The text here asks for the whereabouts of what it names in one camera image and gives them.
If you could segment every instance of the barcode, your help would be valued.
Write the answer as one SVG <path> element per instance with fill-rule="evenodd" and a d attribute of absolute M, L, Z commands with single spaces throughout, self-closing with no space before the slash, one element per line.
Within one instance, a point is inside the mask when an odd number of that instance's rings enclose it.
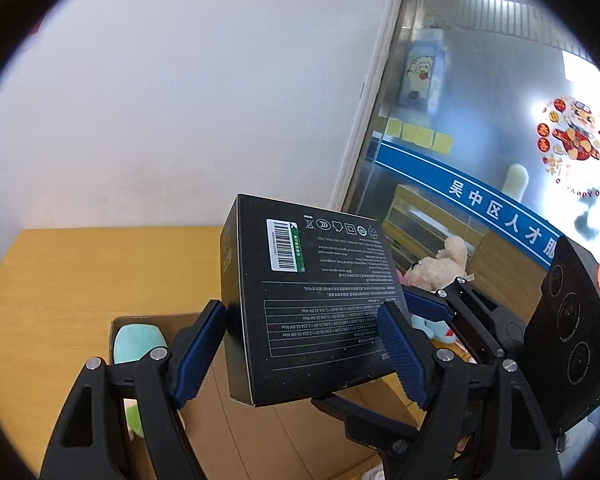
<path fill-rule="evenodd" d="M 291 240 L 291 223 L 267 219 L 267 233 L 269 235 L 271 269 L 298 272 Z"/>

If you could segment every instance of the recycling symbols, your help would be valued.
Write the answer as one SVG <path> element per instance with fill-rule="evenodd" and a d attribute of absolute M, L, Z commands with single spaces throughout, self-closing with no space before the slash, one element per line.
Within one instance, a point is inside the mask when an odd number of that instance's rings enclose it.
<path fill-rule="evenodd" d="M 329 222 L 324 218 L 318 218 L 314 221 L 313 217 L 305 215 L 304 219 L 306 221 L 307 229 L 321 229 L 322 231 L 330 231 L 333 229 L 337 233 L 346 232 L 346 234 L 354 235 L 354 236 L 369 236 L 372 240 L 378 240 L 378 231 L 373 227 L 369 227 L 368 229 L 362 225 L 356 226 L 353 224 L 347 224 L 343 222 L 339 222 L 337 220 L 332 220 Z"/>

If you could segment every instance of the white cylindrical object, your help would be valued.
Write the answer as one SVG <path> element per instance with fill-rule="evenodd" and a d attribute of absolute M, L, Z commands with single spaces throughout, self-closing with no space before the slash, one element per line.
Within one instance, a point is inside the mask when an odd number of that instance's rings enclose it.
<path fill-rule="evenodd" d="M 507 177 L 502 184 L 502 192 L 513 200 L 520 202 L 529 183 L 529 174 L 522 164 L 512 164 L 507 170 Z"/>

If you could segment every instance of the barcode label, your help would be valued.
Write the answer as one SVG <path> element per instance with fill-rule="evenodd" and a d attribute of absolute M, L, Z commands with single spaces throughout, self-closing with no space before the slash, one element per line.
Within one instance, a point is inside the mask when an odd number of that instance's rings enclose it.
<path fill-rule="evenodd" d="M 304 272 L 298 225 L 283 220 L 267 219 L 271 270 Z"/>

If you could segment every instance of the blue stripe with chinese text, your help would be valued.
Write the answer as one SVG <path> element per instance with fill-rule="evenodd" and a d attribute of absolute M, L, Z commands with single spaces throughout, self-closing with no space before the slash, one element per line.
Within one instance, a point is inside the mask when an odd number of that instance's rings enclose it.
<path fill-rule="evenodd" d="M 459 206 L 549 268 L 562 233 L 531 209 L 462 171 L 385 140 L 376 164 Z"/>

